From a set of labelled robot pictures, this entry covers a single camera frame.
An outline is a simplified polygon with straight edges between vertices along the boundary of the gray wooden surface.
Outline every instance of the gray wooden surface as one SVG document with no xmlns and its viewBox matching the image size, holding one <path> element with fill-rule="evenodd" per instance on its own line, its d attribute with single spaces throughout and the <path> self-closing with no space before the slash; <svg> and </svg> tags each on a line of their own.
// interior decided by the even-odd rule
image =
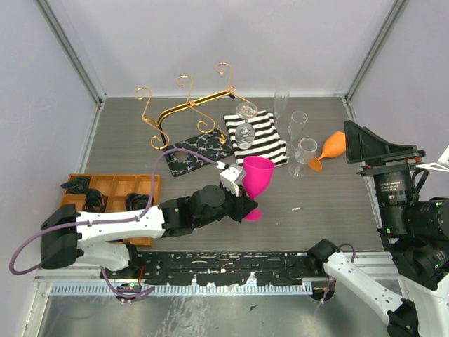
<svg viewBox="0 0 449 337">
<path fill-rule="evenodd" d="M 272 98 L 253 98 L 260 110 L 271 110 Z M 149 114 L 159 114 L 185 99 L 153 98 Z M 224 126 L 223 114 L 235 113 L 240 102 L 221 98 L 199 109 Z M 140 120 L 144 101 L 134 98 L 110 98 L 100 117 L 86 173 L 151 173 L 160 155 L 150 145 L 156 132 Z M 281 135 L 285 135 L 291 112 L 302 110 L 309 115 L 300 137 L 312 137 L 321 149 L 333 132 L 343 130 L 346 111 L 339 98 L 291 98 Z M 186 110 L 168 117 L 163 129 L 172 142 L 199 134 L 196 123 L 201 118 Z M 225 159 L 232 162 L 233 157 Z M 257 198 L 264 214 L 257 223 L 234 223 L 225 218 L 192 235 L 157 239 L 160 250 L 297 250 L 327 238 L 336 244 L 351 242 L 357 250 L 381 250 L 368 193 L 363 179 L 356 175 L 357 165 L 347 164 L 344 156 L 324 159 L 320 173 L 309 171 L 302 179 L 291 178 L 287 166 L 276 168 L 267 191 Z M 200 168 L 178 178 L 172 177 L 165 160 L 158 166 L 163 179 L 161 200 L 190 195 L 204 185 L 218 184 L 219 171 L 212 166 Z"/>
</svg>

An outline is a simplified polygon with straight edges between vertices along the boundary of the gray floor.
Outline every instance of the gray floor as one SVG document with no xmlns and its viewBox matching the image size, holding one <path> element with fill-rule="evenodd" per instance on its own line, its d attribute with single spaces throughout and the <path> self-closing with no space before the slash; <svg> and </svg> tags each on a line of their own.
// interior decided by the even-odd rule
<svg viewBox="0 0 449 337">
<path fill-rule="evenodd" d="M 391 290 L 397 284 L 387 282 Z M 73 319 L 88 317 L 90 319 Z M 39 337 L 387 337 L 380 318 L 346 286 L 317 309 L 309 296 L 52 296 Z"/>
<path fill-rule="evenodd" d="M 272 108 L 272 98 L 251 99 L 260 110 Z M 165 109 L 185 99 L 153 99 L 149 114 L 157 118 Z M 239 101 L 221 98 L 199 109 L 217 119 L 235 113 Z M 100 117 L 86 173 L 150 173 L 160 155 L 150 145 L 156 132 L 140 120 L 145 102 L 133 98 L 110 98 Z M 329 135 L 343 130 L 347 113 L 339 98 L 291 98 L 288 111 L 305 111 L 309 121 L 301 137 L 312 137 L 322 144 Z M 289 116 L 281 121 L 285 135 Z M 200 120 L 194 111 L 168 117 L 163 128 L 173 142 L 199 134 Z M 233 157 L 225 159 L 232 162 Z M 381 250 L 368 193 L 363 179 L 356 175 L 357 165 L 346 163 L 344 156 L 324 159 L 323 171 L 309 172 L 303 179 L 289 176 L 287 166 L 276 168 L 267 191 L 257 198 L 264 214 L 257 223 L 233 223 L 223 219 L 193 235 L 157 239 L 154 249 L 161 250 L 295 250 L 306 251 L 323 238 L 336 244 L 351 242 L 359 251 Z M 166 162 L 157 171 L 163 178 L 162 200 L 190 195 L 204 185 L 219 183 L 219 171 L 200 168 L 178 178 L 172 177 Z"/>
</svg>

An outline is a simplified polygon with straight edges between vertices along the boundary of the light gray wall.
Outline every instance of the light gray wall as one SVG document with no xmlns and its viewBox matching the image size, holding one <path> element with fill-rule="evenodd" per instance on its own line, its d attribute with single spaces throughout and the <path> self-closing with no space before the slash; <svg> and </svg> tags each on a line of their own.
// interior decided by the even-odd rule
<svg viewBox="0 0 449 337">
<path fill-rule="evenodd" d="M 245 95 L 345 93 L 393 0 L 50 0 L 73 26 L 109 97 L 195 95 L 226 89 L 214 68 L 234 66 Z"/>
<path fill-rule="evenodd" d="M 449 145 L 449 1 L 410 1 L 353 99 L 360 125 L 416 144 L 435 162 Z M 449 174 L 431 171 L 422 198 L 449 197 Z"/>
<path fill-rule="evenodd" d="M 1 7 L 0 325 L 2 336 L 18 336 L 34 275 L 10 275 L 9 258 L 56 210 L 58 185 L 77 169 L 95 106 L 34 1 Z M 36 242 L 18 268 L 39 256 Z"/>
</svg>

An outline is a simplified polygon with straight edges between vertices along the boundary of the wooden tray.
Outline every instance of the wooden tray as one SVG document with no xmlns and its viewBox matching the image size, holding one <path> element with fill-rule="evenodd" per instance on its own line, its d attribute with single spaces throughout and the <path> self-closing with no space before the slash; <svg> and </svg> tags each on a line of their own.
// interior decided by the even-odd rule
<svg viewBox="0 0 449 337">
<path fill-rule="evenodd" d="M 149 174 L 71 174 L 69 180 L 76 177 L 89 177 L 91 179 L 89 188 L 99 190 L 108 197 L 105 213 L 126 211 L 126 195 L 129 193 L 149 194 L 152 179 Z M 154 204 L 157 205 L 161 202 L 162 179 L 160 175 L 155 175 L 154 184 Z M 64 191 L 60 206 L 75 204 L 75 209 L 81 212 L 85 198 L 84 194 L 70 194 Z M 134 237 L 124 239 L 122 242 L 148 248 L 152 246 L 153 239 L 151 237 Z"/>
</svg>

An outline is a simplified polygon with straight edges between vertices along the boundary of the wine glass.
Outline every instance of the wine glass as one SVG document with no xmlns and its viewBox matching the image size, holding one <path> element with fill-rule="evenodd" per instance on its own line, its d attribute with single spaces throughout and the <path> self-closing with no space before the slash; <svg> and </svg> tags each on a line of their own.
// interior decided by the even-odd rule
<svg viewBox="0 0 449 337">
<path fill-rule="evenodd" d="M 288 99 L 290 97 L 290 92 L 288 90 L 277 90 L 274 93 L 274 106 L 273 113 L 276 122 L 279 117 L 284 113 L 287 107 Z"/>
<path fill-rule="evenodd" d="M 249 118 L 256 117 L 258 113 L 255 104 L 250 102 L 240 103 L 236 108 L 236 114 L 245 122 L 237 126 L 236 129 L 236 143 L 242 150 L 247 150 L 253 144 L 255 139 L 254 127 L 248 123 Z"/>
<path fill-rule="evenodd" d="M 295 158 L 297 163 L 288 166 L 289 174 L 294 178 L 304 177 L 304 167 L 315 158 L 318 145 L 311 138 L 303 138 L 296 147 Z"/>
<path fill-rule="evenodd" d="M 288 124 L 288 136 L 290 137 L 290 144 L 287 145 L 287 154 L 289 156 L 293 156 L 295 153 L 295 146 L 293 142 L 298 138 L 301 134 L 302 130 L 306 126 L 308 116 L 305 112 L 295 111 L 292 113 L 292 117 L 290 118 L 290 123 Z"/>
</svg>

